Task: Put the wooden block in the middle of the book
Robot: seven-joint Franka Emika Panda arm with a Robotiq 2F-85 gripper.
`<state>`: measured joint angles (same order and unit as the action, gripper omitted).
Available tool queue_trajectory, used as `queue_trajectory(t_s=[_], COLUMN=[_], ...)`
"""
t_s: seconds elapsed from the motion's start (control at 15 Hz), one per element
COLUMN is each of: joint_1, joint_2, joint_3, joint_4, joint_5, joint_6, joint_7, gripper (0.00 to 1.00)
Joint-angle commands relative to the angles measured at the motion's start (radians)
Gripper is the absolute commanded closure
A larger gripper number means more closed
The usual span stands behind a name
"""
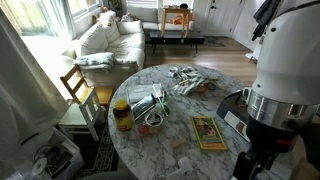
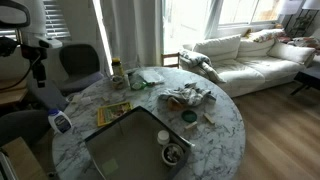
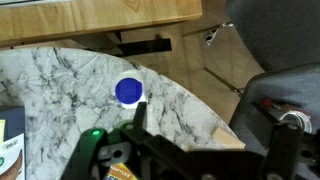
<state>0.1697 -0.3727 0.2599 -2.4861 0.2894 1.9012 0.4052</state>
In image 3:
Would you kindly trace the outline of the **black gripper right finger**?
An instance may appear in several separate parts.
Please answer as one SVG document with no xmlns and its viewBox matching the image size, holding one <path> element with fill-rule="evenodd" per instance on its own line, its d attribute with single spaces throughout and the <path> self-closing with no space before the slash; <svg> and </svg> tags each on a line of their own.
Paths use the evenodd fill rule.
<svg viewBox="0 0 320 180">
<path fill-rule="evenodd" d="M 303 130 L 294 124 L 276 124 L 259 180 L 295 180 Z"/>
</svg>

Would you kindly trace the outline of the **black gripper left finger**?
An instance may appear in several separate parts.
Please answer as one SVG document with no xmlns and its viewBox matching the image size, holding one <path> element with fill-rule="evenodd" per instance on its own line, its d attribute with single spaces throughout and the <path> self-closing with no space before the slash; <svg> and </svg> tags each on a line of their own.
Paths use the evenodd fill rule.
<svg viewBox="0 0 320 180">
<path fill-rule="evenodd" d="M 134 118 L 120 128 L 120 137 L 129 144 L 131 156 L 179 157 L 187 153 L 162 135 L 152 135 L 145 128 L 147 104 L 139 103 Z"/>
</svg>

